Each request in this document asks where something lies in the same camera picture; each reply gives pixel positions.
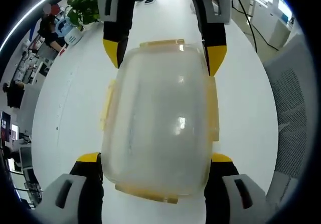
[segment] plastic food container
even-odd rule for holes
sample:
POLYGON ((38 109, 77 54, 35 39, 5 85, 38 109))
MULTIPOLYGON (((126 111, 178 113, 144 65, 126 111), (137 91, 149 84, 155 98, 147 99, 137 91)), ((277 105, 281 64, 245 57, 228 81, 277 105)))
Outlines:
POLYGON ((218 115, 196 47, 173 40, 127 52, 103 115, 102 168, 116 189, 170 203, 203 190, 218 115))

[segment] gray mesh chair back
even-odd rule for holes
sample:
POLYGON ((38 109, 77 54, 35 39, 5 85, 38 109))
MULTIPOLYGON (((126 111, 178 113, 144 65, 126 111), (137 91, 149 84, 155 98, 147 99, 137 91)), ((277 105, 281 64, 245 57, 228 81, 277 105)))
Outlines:
POLYGON ((296 35, 264 67, 279 124, 275 172, 266 196, 276 210, 295 189, 312 146, 317 121, 317 85, 304 35, 296 35))

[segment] green leaves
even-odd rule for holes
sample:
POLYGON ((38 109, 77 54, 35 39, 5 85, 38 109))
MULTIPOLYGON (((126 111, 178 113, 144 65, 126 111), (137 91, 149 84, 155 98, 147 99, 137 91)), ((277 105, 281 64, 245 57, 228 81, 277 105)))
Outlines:
POLYGON ((76 26, 87 25, 100 18, 97 0, 68 0, 72 10, 67 14, 70 22, 76 26))

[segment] desk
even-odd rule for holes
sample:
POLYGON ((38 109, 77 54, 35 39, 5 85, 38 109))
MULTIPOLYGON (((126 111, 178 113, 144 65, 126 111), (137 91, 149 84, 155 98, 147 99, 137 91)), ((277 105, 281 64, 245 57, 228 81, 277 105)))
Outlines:
MULTIPOLYGON (((191 0, 156 0, 134 9, 128 47, 140 42, 184 38, 201 45, 191 0)), ((116 77, 102 44, 102 24, 58 56, 41 89, 33 123, 33 166, 42 189, 69 173, 84 153, 101 151, 100 116, 108 85, 116 77)), ((227 55, 216 74, 220 141, 240 173, 267 192, 277 156, 278 125, 269 80, 259 57, 232 21, 226 26, 227 55)), ((104 178, 104 223, 205 223, 203 194, 177 205, 130 196, 104 178)))

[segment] white tabletop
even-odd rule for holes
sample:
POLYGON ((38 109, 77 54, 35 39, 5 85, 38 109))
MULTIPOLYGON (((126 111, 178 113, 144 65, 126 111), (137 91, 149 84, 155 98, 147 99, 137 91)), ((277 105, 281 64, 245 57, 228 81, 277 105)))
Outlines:
MULTIPOLYGON (((185 39, 201 42, 191 0, 137 4, 127 49, 140 42, 185 39)), ((102 24, 58 56, 41 90, 33 123, 33 165, 43 189, 76 159, 101 151, 100 117, 108 85, 116 77, 102 44, 102 24)), ((243 32, 226 26, 228 52, 216 74, 220 141, 214 150, 231 157, 265 192, 277 156, 278 125, 274 98, 262 63, 243 32)), ((130 196, 104 179, 104 223, 205 223, 205 199, 180 199, 176 205, 130 196)))

